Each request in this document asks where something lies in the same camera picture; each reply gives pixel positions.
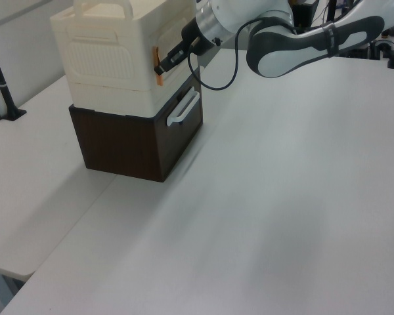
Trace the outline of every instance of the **white container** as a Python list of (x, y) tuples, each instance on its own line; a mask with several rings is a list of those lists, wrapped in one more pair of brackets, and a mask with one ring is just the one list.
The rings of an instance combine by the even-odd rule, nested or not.
[(51, 17), (74, 106), (154, 117), (190, 76), (184, 61), (159, 86), (154, 47), (165, 58), (194, 11), (193, 0), (74, 0)]

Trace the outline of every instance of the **white wall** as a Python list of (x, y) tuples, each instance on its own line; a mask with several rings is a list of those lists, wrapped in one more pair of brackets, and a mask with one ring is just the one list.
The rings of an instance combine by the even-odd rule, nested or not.
[(49, 18), (72, 5), (52, 0), (0, 25), (0, 66), (17, 106), (64, 75)]

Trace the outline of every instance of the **white drawer handle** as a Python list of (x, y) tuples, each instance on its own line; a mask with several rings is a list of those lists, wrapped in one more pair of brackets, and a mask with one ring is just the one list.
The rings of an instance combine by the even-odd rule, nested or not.
[(167, 126), (171, 126), (172, 123), (180, 123), (185, 117), (190, 113), (191, 109), (194, 105), (197, 104), (200, 99), (200, 93), (194, 90), (192, 87), (184, 98), (180, 101), (180, 103), (175, 107), (175, 109), (171, 112), (171, 115), (166, 119)]

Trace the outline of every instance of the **drawer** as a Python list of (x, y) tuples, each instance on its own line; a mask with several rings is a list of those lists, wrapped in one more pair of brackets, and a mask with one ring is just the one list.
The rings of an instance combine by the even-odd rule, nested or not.
[(203, 123), (190, 76), (153, 118), (69, 108), (88, 169), (163, 182)]

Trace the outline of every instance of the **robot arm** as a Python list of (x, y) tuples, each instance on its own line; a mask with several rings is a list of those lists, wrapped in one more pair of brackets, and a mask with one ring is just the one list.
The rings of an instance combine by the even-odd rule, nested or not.
[(183, 30), (183, 41), (155, 68), (159, 74), (181, 63), (190, 47), (198, 55), (231, 38), (254, 19), (247, 63), (263, 77), (278, 77), (305, 64), (369, 43), (394, 26), (394, 0), (360, 0), (342, 19), (302, 35), (292, 31), (287, 0), (208, 0)]

